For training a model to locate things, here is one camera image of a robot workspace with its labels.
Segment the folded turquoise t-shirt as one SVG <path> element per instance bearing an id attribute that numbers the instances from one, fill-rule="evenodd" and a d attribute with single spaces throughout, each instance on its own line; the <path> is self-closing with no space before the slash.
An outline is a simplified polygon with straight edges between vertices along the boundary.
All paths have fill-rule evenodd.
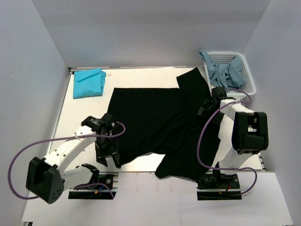
<path id="1" fill-rule="evenodd" d="M 101 68 L 74 72 L 73 99 L 103 95 L 106 72 Z"/>

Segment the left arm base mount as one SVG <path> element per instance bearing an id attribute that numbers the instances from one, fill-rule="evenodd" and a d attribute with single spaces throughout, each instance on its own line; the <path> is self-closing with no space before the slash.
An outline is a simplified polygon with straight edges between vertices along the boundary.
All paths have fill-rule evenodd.
<path id="1" fill-rule="evenodd" d="M 113 200 L 118 189 L 117 172 L 100 173 L 93 184 L 69 190 L 70 200 Z"/>

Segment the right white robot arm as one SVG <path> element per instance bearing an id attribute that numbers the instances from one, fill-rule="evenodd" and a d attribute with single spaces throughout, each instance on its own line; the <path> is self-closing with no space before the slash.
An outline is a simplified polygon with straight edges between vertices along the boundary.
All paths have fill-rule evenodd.
<path id="1" fill-rule="evenodd" d="M 243 106 L 241 101 L 228 97 L 226 94 L 215 95 L 212 108 L 214 112 L 205 123 L 198 140 L 197 160 L 207 169 L 219 170 L 213 174 L 212 181 L 216 187 L 222 188 L 229 183 L 229 175 L 243 170 L 241 166 L 247 159 L 268 148 L 268 120 L 266 113 L 252 111 Z M 218 166 L 212 167 L 201 161 L 199 151 L 205 130 L 218 113 L 227 115 L 234 122 L 231 136 L 232 147 L 218 162 Z"/>

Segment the white plastic basket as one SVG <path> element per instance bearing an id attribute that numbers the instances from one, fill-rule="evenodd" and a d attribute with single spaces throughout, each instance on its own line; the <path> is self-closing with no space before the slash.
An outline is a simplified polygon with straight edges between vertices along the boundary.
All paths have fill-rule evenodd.
<path id="1" fill-rule="evenodd" d="M 256 87 L 255 87 L 251 72 L 249 70 L 249 67 L 247 65 L 246 59 L 241 53 L 227 52 L 227 51 L 224 51 L 224 52 L 223 51 L 212 51 L 212 52 L 208 52 L 208 54 L 216 63 L 222 63 L 222 64 L 229 63 L 232 61 L 232 59 L 234 57 L 238 57 L 242 62 L 241 76 L 246 80 L 246 83 L 241 88 L 239 88 L 239 90 L 247 93 L 250 96 L 255 95 Z M 211 81 L 209 79 L 208 66 L 207 66 L 207 63 L 205 63 L 205 61 L 204 61 L 204 67 L 205 67 L 207 84 L 208 84 L 209 90 L 211 92 L 214 85 L 211 83 Z M 230 97 L 234 97 L 235 99 L 243 99 L 246 97 L 245 94 L 238 92 L 238 91 L 233 91 L 233 90 L 227 91 L 227 95 Z"/>

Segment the black t-shirt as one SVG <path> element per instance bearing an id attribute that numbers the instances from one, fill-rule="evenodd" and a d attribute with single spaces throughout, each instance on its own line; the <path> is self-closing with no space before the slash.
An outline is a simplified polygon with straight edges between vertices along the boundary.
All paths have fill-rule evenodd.
<path id="1" fill-rule="evenodd" d="M 197 160 L 201 131 L 209 118 L 197 115 L 206 100 L 209 87 L 198 69 L 177 77 L 177 88 L 115 88 L 108 114 L 124 124 L 119 136 L 121 165 L 135 158 L 156 153 L 163 155 L 155 171 L 158 178 L 168 176 L 197 180 L 206 172 Z M 219 148 L 223 114 L 217 114 L 207 126 L 200 145 L 201 161 L 211 166 Z"/>

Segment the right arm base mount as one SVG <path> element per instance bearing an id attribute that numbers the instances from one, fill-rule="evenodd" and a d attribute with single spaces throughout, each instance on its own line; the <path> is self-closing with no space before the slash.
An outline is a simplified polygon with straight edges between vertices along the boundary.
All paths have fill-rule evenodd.
<path id="1" fill-rule="evenodd" d="M 241 200 L 240 184 L 237 173 L 226 175 L 214 170 L 197 181 L 198 201 Z"/>

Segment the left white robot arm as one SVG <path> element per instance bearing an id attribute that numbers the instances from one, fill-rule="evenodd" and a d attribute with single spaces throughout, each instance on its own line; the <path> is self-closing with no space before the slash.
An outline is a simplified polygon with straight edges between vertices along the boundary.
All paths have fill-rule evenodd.
<path id="1" fill-rule="evenodd" d="M 96 161 L 107 166 L 106 159 L 113 158 L 120 167 L 117 137 L 123 135 L 126 127 L 108 113 L 98 119 L 88 116 L 71 137 L 63 137 L 63 143 L 53 152 L 42 158 L 34 157 L 30 163 L 26 188 L 52 204 L 68 189 L 95 188 L 111 192 L 106 182 L 99 179 L 99 169 L 91 164 L 82 163 L 73 169 L 68 166 L 89 145 L 95 145 Z"/>

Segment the crumpled grey-blue t-shirt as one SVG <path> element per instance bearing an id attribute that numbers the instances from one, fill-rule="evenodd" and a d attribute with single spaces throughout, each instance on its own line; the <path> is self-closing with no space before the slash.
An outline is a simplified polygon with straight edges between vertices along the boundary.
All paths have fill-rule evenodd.
<path id="1" fill-rule="evenodd" d="M 246 84 L 241 75 L 243 65 L 239 57 L 233 57 L 229 63 L 223 64 L 215 62 L 204 50 L 199 51 L 199 55 L 207 66 L 209 80 L 213 86 L 239 89 Z"/>

